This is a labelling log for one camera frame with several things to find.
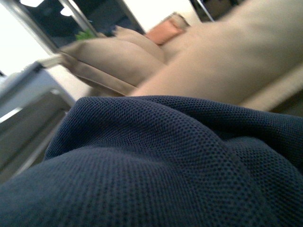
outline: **sofa backrest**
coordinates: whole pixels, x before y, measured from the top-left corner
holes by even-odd
[[[246,0],[197,25],[195,43],[133,96],[177,95],[239,104],[303,62],[303,1]]]

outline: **green plant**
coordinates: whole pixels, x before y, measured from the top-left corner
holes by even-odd
[[[95,38],[95,36],[92,34],[90,30],[79,32],[76,35],[76,40],[85,40],[85,39],[93,39],[93,38]]]

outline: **sofa cushion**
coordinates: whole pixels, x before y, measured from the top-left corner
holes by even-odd
[[[132,95],[237,105],[303,61],[302,12],[301,0],[246,0]]]
[[[164,62],[164,52],[160,47],[155,44],[153,41],[149,40],[142,34],[127,28],[116,26],[114,34],[117,39],[128,41],[130,43],[136,44],[137,46],[144,49],[146,52],[150,53],[156,59],[161,62]]]
[[[201,23],[187,27],[184,34],[178,35],[160,46],[164,52],[166,63],[169,63],[174,57],[182,51],[187,50],[190,46],[199,43],[205,31],[211,29],[212,26],[212,23]]]
[[[164,64],[141,47],[115,38],[74,42],[61,49],[63,66],[91,86],[127,95]]]
[[[179,27],[177,22],[173,18],[169,18],[155,26],[145,36],[157,45],[163,45],[183,32],[184,30]]]

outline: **white wall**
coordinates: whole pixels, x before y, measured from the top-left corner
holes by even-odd
[[[181,14],[190,25],[200,22],[189,0],[124,0],[124,2],[145,32],[173,12]]]
[[[32,35],[0,4],[0,70],[12,74],[49,56]]]

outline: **metal frame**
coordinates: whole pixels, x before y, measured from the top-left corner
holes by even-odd
[[[43,59],[37,60],[37,62],[39,62],[41,65],[43,65],[43,67],[46,69],[49,69],[56,65],[60,65],[60,64],[62,64],[62,61],[63,61],[63,57],[60,53],[52,54],[48,58],[43,58]]]
[[[25,162],[18,168],[18,170],[13,174],[12,177],[19,175],[23,171],[27,170],[32,166],[36,159],[45,152],[48,144],[51,142],[53,136],[57,132],[59,126],[61,125],[60,121],[54,128],[48,133],[48,135],[41,141],[39,146],[33,151],[33,153],[25,160]]]
[[[197,0],[198,4],[202,7],[203,11],[205,12],[205,14],[208,16],[208,18],[214,22],[214,19],[212,17],[212,15],[210,15],[210,13],[208,12],[207,8],[205,7],[205,5],[201,2],[201,0]]]
[[[58,0],[64,7],[70,9],[72,11],[72,18],[77,22],[77,24],[84,30],[89,30],[91,33],[97,37],[98,32],[95,30],[95,28],[91,25],[89,20],[85,17],[85,15],[82,13],[80,8],[77,6],[77,4],[73,0]]]

